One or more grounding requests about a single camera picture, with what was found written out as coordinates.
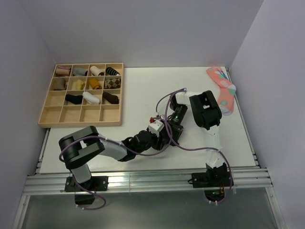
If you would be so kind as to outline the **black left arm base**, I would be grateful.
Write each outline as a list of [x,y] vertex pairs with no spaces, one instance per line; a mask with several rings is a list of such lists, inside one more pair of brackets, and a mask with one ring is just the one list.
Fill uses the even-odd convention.
[[73,176],[67,177],[64,192],[75,193],[74,202],[77,205],[89,206],[94,200],[95,196],[91,193],[87,194],[76,194],[76,192],[86,192],[86,189],[92,193],[97,193],[98,191],[106,191],[108,188],[108,177],[107,176],[92,176],[91,179],[83,183],[76,184]]

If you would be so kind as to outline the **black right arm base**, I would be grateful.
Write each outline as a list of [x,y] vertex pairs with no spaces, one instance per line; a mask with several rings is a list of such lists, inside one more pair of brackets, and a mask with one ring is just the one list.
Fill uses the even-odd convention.
[[229,172],[219,174],[209,170],[202,173],[192,173],[188,184],[192,185],[193,188],[214,188],[204,191],[204,195],[208,201],[219,202],[225,198],[225,188],[232,188],[234,182]]

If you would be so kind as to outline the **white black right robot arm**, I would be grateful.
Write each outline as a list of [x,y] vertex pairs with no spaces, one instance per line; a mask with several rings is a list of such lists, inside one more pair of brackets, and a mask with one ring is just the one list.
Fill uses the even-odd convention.
[[206,168],[212,170],[206,174],[207,183],[211,186],[217,186],[223,179],[223,175],[219,170],[231,172],[232,169],[227,158],[221,151],[219,127],[222,118],[222,112],[211,91],[202,93],[189,92],[185,88],[177,90],[170,94],[167,102],[165,114],[167,114],[170,103],[174,105],[185,105],[191,108],[196,125],[202,130],[206,147],[200,148],[184,148],[177,144],[171,135],[170,140],[178,148],[184,151],[200,151],[206,150]]

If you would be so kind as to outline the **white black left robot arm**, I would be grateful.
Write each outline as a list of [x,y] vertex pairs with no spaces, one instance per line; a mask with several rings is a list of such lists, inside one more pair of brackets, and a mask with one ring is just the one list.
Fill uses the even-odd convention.
[[59,160],[72,173],[76,186],[81,190],[88,190],[94,185],[94,180],[87,163],[96,156],[128,162],[136,156],[148,156],[144,152],[150,148],[156,150],[157,155],[170,143],[171,140],[164,130],[159,133],[153,133],[149,129],[142,130],[135,136],[118,142],[107,139],[98,133],[96,127],[89,126],[59,140]]

